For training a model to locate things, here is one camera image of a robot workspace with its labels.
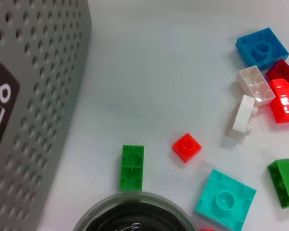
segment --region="gray perforated box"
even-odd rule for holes
[[[0,125],[0,231],[33,231],[38,224],[73,115],[90,33],[86,0],[0,0],[0,81],[12,75],[19,86],[18,94],[12,88],[12,107],[4,108],[11,101],[0,102],[0,119],[6,120],[5,129]]]

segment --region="green lego brick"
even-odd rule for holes
[[[144,146],[124,145],[120,176],[121,191],[141,191],[143,187]]]
[[[268,169],[281,207],[289,207],[289,159],[276,160]]]

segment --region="white lego brick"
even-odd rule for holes
[[[228,136],[240,140],[251,132],[250,118],[257,114],[258,108],[254,106],[255,98],[243,95],[242,101],[233,117]]]
[[[256,99],[256,107],[269,104],[275,98],[274,93],[257,66],[240,70],[237,80],[244,93]]]

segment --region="white background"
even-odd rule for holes
[[[123,144],[144,145],[143,190],[192,216],[212,168],[257,194],[244,231],[289,231],[267,165],[289,158],[289,123],[259,109],[243,143],[225,137],[242,98],[236,39],[271,27],[289,51],[289,0],[92,0],[92,37],[78,105],[39,231],[72,230],[116,193]],[[171,152],[189,132],[202,151]]]

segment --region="black label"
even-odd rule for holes
[[[9,122],[19,88],[19,82],[0,64],[0,142]]]

